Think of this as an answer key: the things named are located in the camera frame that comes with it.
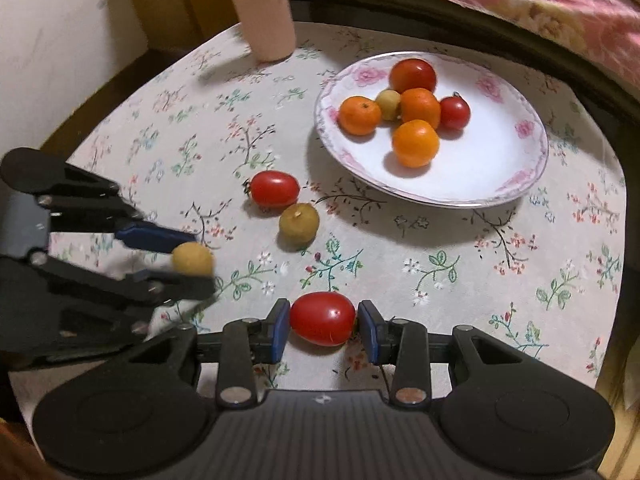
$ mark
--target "table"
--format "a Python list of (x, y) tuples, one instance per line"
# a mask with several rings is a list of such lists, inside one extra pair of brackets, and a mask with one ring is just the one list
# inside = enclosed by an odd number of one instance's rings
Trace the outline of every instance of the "table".
[[(135, 92), (70, 160), (118, 181), (149, 219), (196, 233), (216, 256), (215, 300), (158, 309), (152, 331), (185, 321), (218, 331), (264, 317), (276, 298), (338, 290), (431, 332), (475, 325), (593, 386), (619, 295), (626, 193), (616, 155), (571, 89), (425, 40), (314, 23), (296, 32), (289, 59), (258, 65), (238, 26), (219, 34)], [(322, 85), (354, 60), (398, 50), (469, 60), (524, 94), (550, 140), (548, 167), (529, 194), (490, 209), (421, 206), (367, 187), (328, 155), (312, 113)], [(304, 251), (288, 251), (278, 216), (243, 193), (246, 179), (269, 168), (293, 174), (300, 202), (320, 213)], [(102, 234), (54, 235), (51, 252), (116, 277), (169, 263)], [(86, 368), (12, 374), (26, 419), (47, 390)], [(201, 393), (212, 393), (215, 371), (204, 367)], [(359, 340), (322, 349), (292, 334), (283, 361), (255, 373), (263, 388), (384, 389), (392, 369), (369, 365)], [(434, 366), (433, 390), (450, 390), (443, 366)]]

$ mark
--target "white plate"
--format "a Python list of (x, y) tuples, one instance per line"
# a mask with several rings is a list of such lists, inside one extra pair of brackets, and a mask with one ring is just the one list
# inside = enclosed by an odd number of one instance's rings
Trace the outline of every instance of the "white plate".
[[(458, 136), (439, 129), (440, 150), (425, 168), (398, 164), (383, 123), (372, 136), (354, 137), (338, 126), (337, 110), (350, 96), (375, 99), (388, 88), (393, 65), (407, 58), (431, 63), (438, 99), (458, 92), (471, 107), (471, 121)], [(548, 157), (545, 127), (531, 104), (511, 84), (461, 59), (427, 52), (393, 52), (342, 70), (316, 102), (316, 129), (324, 146), (355, 176), (413, 202), (442, 207), (488, 207), (514, 200), (542, 176)]]

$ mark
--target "orange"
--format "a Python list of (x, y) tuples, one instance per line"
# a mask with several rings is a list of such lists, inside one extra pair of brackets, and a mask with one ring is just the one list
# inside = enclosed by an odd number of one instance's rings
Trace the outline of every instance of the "orange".
[(440, 139), (427, 121), (416, 119), (398, 126), (391, 145), (400, 164), (408, 168), (421, 168), (438, 153)]
[(400, 96), (400, 118), (403, 123), (421, 119), (437, 128), (440, 124), (440, 103), (425, 88), (411, 88)]
[(375, 101), (362, 96), (345, 99), (338, 110), (338, 122), (351, 135), (369, 135), (382, 120)]

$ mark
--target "white wall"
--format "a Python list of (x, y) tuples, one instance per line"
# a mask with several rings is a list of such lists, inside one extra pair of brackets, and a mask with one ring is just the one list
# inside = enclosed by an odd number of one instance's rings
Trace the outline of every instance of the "white wall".
[(145, 52), (131, 0), (0, 0), (0, 156), (42, 145)]

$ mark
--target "cardboard tube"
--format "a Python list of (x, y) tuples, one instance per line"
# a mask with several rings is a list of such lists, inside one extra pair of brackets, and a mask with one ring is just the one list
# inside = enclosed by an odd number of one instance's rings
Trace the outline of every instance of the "cardboard tube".
[(296, 48), (289, 0), (233, 0), (242, 34), (258, 61), (276, 61)]

